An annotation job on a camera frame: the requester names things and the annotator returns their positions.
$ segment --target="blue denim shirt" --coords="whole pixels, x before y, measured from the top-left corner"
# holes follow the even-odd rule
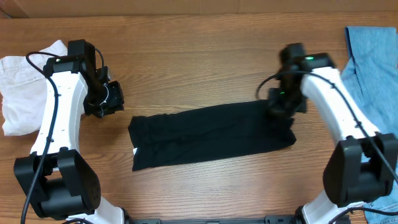
[[[381,133],[398,137],[398,36],[392,27],[347,27],[349,61],[341,79],[365,116]],[[398,211],[398,186],[365,207]],[[398,217],[365,212],[369,224],[398,224]]]

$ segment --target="wooden table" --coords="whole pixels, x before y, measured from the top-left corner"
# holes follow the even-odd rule
[[[84,118],[80,151],[98,174],[103,196],[134,218],[233,218],[293,213],[323,188],[334,149],[312,103],[296,114],[293,147],[199,164],[132,172],[132,116],[175,113],[254,100],[254,90],[279,68],[286,44],[328,52],[343,68],[345,26],[398,26],[395,12],[132,16],[0,20],[0,57],[25,55],[61,39],[86,39],[104,53],[123,88],[125,111]],[[262,91],[276,86],[270,82]],[[12,171],[37,132],[0,133],[0,223],[19,223],[25,195]],[[354,223],[366,223],[361,212]],[[29,209],[27,223],[39,220]]]

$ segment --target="black cloth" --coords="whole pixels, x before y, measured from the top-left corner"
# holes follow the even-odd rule
[[[296,141],[293,119],[266,116],[267,101],[133,117],[134,170],[274,151]]]

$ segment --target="black cable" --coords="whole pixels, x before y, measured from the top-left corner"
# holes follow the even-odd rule
[[[42,75],[44,75],[43,70],[39,69],[35,64],[32,63],[32,61],[30,61],[29,56],[31,56],[32,54],[42,54],[42,55],[49,55],[49,56],[53,56],[53,57],[59,57],[58,55],[54,55],[51,53],[46,53],[46,52],[30,52],[28,53],[25,57],[27,62],[34,67],[37,71],[39,71]],[[43,164],[44,164],[44,160],[45,160],[45,156],[47,155],[48,151],[49,151],[49,147],[50,147],[50,143],[53,141],[52,140],[52,134],[54,131],[54,126],[55,126],[55,119],[57,118],[57,110],[58,110],[58,90],[57,87],[55,86],[54,81],[50,78],[50,77],[46,77],[49,82],[52,85],[52,88],[54,89],[54,111],[52,113],[52,119],[51,119],[51,123],[50,123],[50,129],[49,129],[49,135],[47,136],[47,140],[45,142],[45,146],[44,146],[44,150],[43,150],[43,154],[42,157],[40,158],[40,162],[39,165],[37,166],[36,169],[36,173],[33,176],[33,180],[32,183],[30,185],[29,191],[26,195],[26,200],[25,200],[25,204],[24,204],[24,208],[22,210],[22,215],[21,215],[21,224],[25,223],[25,219],[26,219],[26,214],[27,214],[27,209],[29,207],[29,203],[30,203],[30,199],[32,198],[32,194],[33,191],[35,189],[36,183],[39,179],[39,175],[42,174],[42,169],[43,169]]]
[[[99,56],[101,57],[102,61],[102,69],[101,69],[101,76],[99,77],[99,80],[102,80],[105,77],[105,62],[104,62],[104,57],[102,56],[102,53],[100,50],[95,48],[95,50],[99,53]]]
[[[377,146],[377,144],[374,142],[373,138],[371,138],[367,132],[365,131],[365,129],[362,127],[362,122],[360,122],[358,120],[358,118],[356,117],[352,107],[349,105],[347,99],[344,97],[343,93],[336,87],[335,83],[332,83],[331,81],[329,81],[327,78],[322,77],[320,75],[317,75],[315,73],[312,72],[305,72],[305,71],[289,71],[289,72],[280,72],[277,73],[275,75],[271,75],[270,77],[268,77],[267,79],[265,79],[264,81],[262,81],[260,83],[260,85],[257,87],[256,89],[256,98],[257,100],[260,99],[259,97],[259,92],[261,87],[268,82],[269,80],[273,79],[273,78],[278,78],[281,77],[283,75],[287,75],[287,74],[296,74],[296,75],[310,75],[313,77],[317,77],[320,78],[321,80],[329,83],[332,88],[334,88],[338,94],[341,96],[341,98],[344,100],[347,108],[349,109],[349,112],[351,113],[352,117],[354,118],[354,121],[357,124],[357,127],[361,130],[361,132],[363,133],[363,135],[369,140],[369,142],[371,143],[372,147],[375,149],[375,151],[377,152],[377,155],[380,157],[381,161],[383,161],[384,165],[387,167],[387,169],[389,170],[389,172],[391,173],[391,175],[394,177],[394,180],[398,183],[398,175],[395,173],[395,171],[392,169],[390,163],[388,163],[388,161],[386,160],[386,158],[384,157],[384,155],[382,154],[382,152],[380,151],[379,147]],[[389,216],[394,216],[394,215],[398,215],[398,212],[383,212],[380,210],[375,210],[375,209],[371,209],[371,208],[361,208],[361,207],[356,207],[356,208],[348,208],[345,211],[341,212],[339,215],[337,215],[334,219],[332,219],[332,221],[329,222],[329,224],[332,224],[333,222],[335,222],[337,219],[341,218],[342,216],[344,216],[345,214],[347,214],[348,212],[352,212],[355,210],[362,210],[362,211],[367,211],[367,212],[374,212],[374,213],[378,213],[381,215],[389,215]]]
[[[86,224],[93,224],[92,222],[87,221],[87,220],[85,220],[84,218],[74,218],[74,219],[72,219],[72,220],[63,222],[62,224],[70,224],[70,223],[76,223],[76,222],[79,222],[79,223],[86,223]]]

